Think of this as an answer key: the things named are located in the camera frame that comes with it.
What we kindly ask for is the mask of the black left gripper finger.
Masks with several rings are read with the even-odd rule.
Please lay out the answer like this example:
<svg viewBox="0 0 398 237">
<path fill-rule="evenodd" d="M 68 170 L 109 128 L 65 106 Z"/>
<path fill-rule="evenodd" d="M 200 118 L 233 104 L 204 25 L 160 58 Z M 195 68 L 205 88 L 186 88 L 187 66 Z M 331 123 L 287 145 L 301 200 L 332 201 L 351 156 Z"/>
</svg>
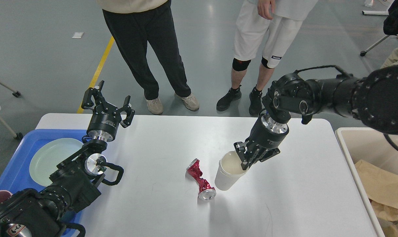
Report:
<svg viewBox="0 0 398 237">
<path fill-rule="evenodd" d="M 123 128 L 127 128 L 128 126 L 131 125 L 135 115 L 135 111 L 132 109 L 130 104 L 130 99 L 131 96 L 128 95 L 124 100 L 123 106 L 121 108 L 116 109 L 116 119 Z M 126 113 L 126 117 L 124 119 L 121 118 L 122 112 Z"/>
<path fill-rule="evenodd" d="M 102 95 L 102 88 L 104 85 L 104 80 L 101 80 L 99 84 L 95 87 L 89 87 L 82 98 L 80 108 L 82 110 L 92 110 L 92 111 L 100 111 L 107 112 L 108 106 L 107 102 Z"/>
</svg>

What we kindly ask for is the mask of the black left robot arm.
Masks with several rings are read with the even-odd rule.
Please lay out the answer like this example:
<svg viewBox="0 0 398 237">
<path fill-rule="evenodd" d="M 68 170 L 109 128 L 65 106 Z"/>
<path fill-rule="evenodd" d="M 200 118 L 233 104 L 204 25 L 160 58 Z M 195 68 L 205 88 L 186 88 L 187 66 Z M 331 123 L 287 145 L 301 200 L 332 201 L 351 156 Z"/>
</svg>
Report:
<svg viewBox="0 0 398 237">
<path fill-rule="evenodd" d="M 124 168 L 103 156 L 108 142 L 115 140 L 119 126 L 130 126 L 135 111 L 127 96 L 121 108 L 106 101 L 101 93 L 104 81 L 88 88 L 81 108 L 90 109 L 92 117 L 82 147 L 57 164 L 41 191 L 26 188 L 0 201 L 0 237 L 60 237 L 68 228 L 85 236 L 81 224 L 65 222 L 63 216 L 78 213 L 100 195 L 100 184 L 117 185 Z"/>
</svg>

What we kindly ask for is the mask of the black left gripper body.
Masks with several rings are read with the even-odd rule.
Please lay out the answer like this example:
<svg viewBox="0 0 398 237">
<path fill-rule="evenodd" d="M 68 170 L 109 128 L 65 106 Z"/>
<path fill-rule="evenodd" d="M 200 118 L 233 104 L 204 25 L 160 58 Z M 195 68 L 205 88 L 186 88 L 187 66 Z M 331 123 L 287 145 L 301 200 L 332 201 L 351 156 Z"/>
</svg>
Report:
<svg viewBox="0 0 398 237">
<path fill-rule="evenodd" d="M 106 142 L 115 140 L 117 130 L 121 122 L 121 116 L 108 114 L 103 110 L 93 109 L 93 115 L 87 128 L 87 136 Z"/>
</svg>

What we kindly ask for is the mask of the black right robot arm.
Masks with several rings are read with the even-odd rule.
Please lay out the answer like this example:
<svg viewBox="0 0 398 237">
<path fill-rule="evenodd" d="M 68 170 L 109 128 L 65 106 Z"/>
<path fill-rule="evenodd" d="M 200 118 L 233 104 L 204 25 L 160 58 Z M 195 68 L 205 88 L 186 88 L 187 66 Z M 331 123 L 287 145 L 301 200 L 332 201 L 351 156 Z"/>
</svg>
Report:
<svg viewBox="0 0 398 237">
<path fill-rule="evenodd" d="M 300 114 L 302 124 L 321 112 L 360 120 L 383 133 L 398 151 L 389 137 L 398 135 L 398 65 L 377 69 L 361 79 L 338 66 L 333 68 L 339 74 L 332 79 L 304 80 L 296 70 L 272 82 L 249 137 L 234 144 L 243 171 L 280 153 L 291 113 Z"/>
</svg>

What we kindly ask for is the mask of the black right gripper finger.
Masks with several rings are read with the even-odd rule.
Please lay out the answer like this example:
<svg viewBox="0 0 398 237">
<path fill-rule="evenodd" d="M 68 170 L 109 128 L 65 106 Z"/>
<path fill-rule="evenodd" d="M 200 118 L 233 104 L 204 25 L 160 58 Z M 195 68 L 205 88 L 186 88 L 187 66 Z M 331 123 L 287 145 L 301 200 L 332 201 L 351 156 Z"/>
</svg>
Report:
<svg viewBox="0 0 398 237">
<path fill-rule="evenodd" d="M 280 150 L 278 148 L 275 149 L 258 149 L 255 151 L 255 153 L 252 156 L 252 164 L 259 162 L 264 162 L 271 157 L 278 155 L 280 153 Z"/>
<path fill-rule="evenodd" d="M 240 165 L 246 171 L 255 163 L 256 143 L 254 141 L 235 142 L 234 147 L 241 160 Z"/>
</svg>

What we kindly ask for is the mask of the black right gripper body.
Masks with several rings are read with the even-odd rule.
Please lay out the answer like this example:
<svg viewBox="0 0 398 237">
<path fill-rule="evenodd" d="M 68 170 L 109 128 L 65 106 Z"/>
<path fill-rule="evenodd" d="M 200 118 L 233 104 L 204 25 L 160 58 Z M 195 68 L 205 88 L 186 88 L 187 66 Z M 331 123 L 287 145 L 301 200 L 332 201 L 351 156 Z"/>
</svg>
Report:
<svg viewBox="0 0 398 237">
<path fill-rule="evenodd" d="M 286 123 L 276 122 L 269 114 L 259 114 L 246 141 L 254 141 L 256 150 L 275 149 L 279 147 L 288 133 L 289 127 Z"/>
</svg>

